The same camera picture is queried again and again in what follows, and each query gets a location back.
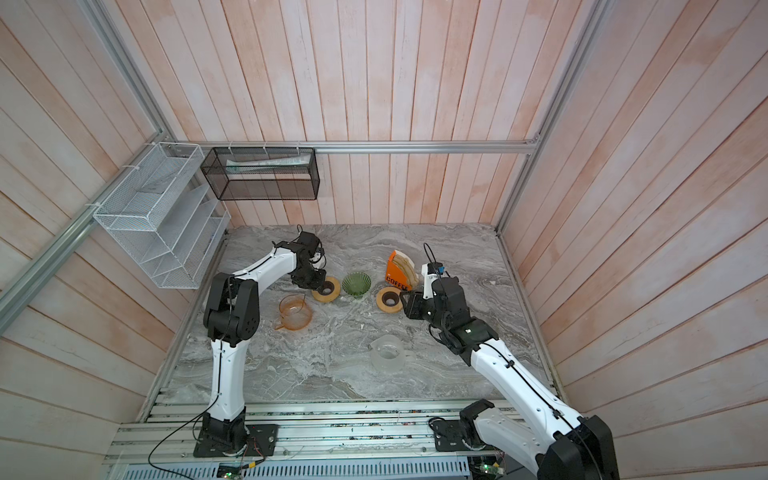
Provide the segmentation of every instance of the wooden wall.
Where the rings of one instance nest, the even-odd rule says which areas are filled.
[[[0,288],[155,134],[76,0],[0,2]],[[101,229],[0,339],[4,478],[92,478],[188,293]]]
[[[524,140],[594,0],[104,0],[178,138]],[[319,156],[235,224],[494,223],[516,154]]]
[[[768,478],[767,25],[617,2],[504,232],[622,478]]]

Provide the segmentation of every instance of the yellow tape roll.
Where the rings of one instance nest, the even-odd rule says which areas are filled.
[[[400,289],[394,286],[385,286],[376,294],[376,305],[384,313],[397,313],[402,310],[400,301]]]
[[[328,303],[334,301],[341,293],[341,284],[332,276],[327,276],[326,281],[323,284],[321,292],[312,290],[312,296],[320,303]]]

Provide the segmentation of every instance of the white mesh shelf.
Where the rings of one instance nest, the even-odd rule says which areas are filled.
[[[207,185],[184,191],[202,160],[199,145],[156,145],[94,215],[162,288],[198,288],[229,223]]]

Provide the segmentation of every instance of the black wire mesh basket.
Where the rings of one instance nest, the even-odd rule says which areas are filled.
[[[312,148],[214,147],[201,167],[219,200],[316,200]]]

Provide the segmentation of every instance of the gray marble surface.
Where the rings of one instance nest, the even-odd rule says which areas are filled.
[[[364,271],[372,278],[371,290],[359,300],[342,293],[332,303],[318,303],[307,295],[312,322],[293,332],[274,329],[278,304],[285,295],[303,290],[288,276],[267,289],[260,297],[259,331],[248,349],[246,402],[500,398],[485,378],[430,338],[426,322],[383,313],[376,306],[376,293],[387,285],[384,272],[392,250],[410,256],[418,271],[425,262],[423,242],[459,278],[472,314],[496,329],[509,349],[546,383],[491,227],[323,225],[305,230],[322,240],[328,275],[341,281],[347,273]],[[266,254],[273,240],[295,236],[294,227],[241,227],[231,232],[219,270],[242,269]],[[369,358],[369,344],[385,334],[400,338],[410,351],[406,366],[389,375],[376,371]],[[211,369],[210,341],[200,315],[165,390],[165,401],[207,402]]]

